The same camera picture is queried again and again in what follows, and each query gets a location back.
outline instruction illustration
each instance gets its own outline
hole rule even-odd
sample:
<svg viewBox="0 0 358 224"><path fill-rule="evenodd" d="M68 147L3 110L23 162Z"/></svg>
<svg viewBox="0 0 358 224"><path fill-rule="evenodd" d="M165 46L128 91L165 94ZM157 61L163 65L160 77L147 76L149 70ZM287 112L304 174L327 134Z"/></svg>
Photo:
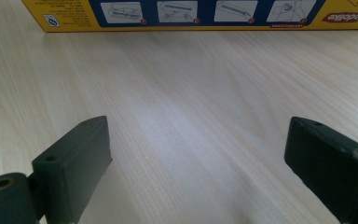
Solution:
<svg viewBox="0 0 358 224"><path fill-rule="evenodd" d="M214 21L254 21L257 1L217 1Z"/></svg>
<svg viewBox="0 0 358 224"><path fill-rule="evenodd" d="M159 22L196 22L197 1L157 2Z"/></svg>
<svg viewBox="0 0 358 224"><path fill-rule="evenodd" d="M267 21L305 22L316 0L275 1Z"/></svg>
<svg viewBox="0 0 358 224"><path fill-rule="evenodd" d="M101 8L108 23L141 23L144 18L139 2L101 3Z"/></svg>

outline cardboard box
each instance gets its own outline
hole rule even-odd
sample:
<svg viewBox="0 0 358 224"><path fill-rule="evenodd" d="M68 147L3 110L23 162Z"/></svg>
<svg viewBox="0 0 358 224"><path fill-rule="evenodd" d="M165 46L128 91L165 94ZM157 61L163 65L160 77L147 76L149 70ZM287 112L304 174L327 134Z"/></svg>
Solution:
<svg viewBox="0 0 358 224"><path fill-rule="evenodd" d="M358 0L22 0L46 32L358 29Z"/></svg>

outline black plastic part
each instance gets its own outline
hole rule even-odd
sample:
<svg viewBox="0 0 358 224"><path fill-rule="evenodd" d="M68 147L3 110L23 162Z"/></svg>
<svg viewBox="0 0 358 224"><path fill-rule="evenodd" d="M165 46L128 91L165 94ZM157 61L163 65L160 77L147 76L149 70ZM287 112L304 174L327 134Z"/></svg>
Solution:
<svg viewBox="0 0 358 224"><path fill-rule="evenodd" d="M111 161L106 117L83 121L34 159L48 223L78 222Z"/></svg>
<svg viewBox="0 0 358 224"><path fill-rule="evenodd" d="M27 177L20 173L0 175L0 224L35 222Z"/></svg>
<svg viewBox="0 0 358 224"><path fill-rule="evenodd" d="M341 223L358 223L358 143L322 123L292 118L284 159Z"/></svg>

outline red logo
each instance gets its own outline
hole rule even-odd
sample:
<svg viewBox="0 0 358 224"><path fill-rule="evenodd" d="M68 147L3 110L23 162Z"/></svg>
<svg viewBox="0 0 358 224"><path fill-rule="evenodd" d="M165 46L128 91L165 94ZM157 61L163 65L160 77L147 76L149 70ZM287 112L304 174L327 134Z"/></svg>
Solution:
<svg viewBox="0 0 358 224"><path fill-rule="evenodd" d="M358 12L330 13L324 17L327 22L357 22Z"/></svg>

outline table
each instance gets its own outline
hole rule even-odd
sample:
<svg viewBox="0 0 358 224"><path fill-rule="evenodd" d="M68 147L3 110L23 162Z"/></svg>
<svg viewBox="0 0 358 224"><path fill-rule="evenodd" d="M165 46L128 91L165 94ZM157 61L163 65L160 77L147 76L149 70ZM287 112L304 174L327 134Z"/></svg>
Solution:
<svg viewBox="0 0 358 224"><path fill-rule="evenodd" d="M292 116L358 141L358 31L45 34L0 0L0 175L101 115L80 223L337 223L283 152Z"/></svg>

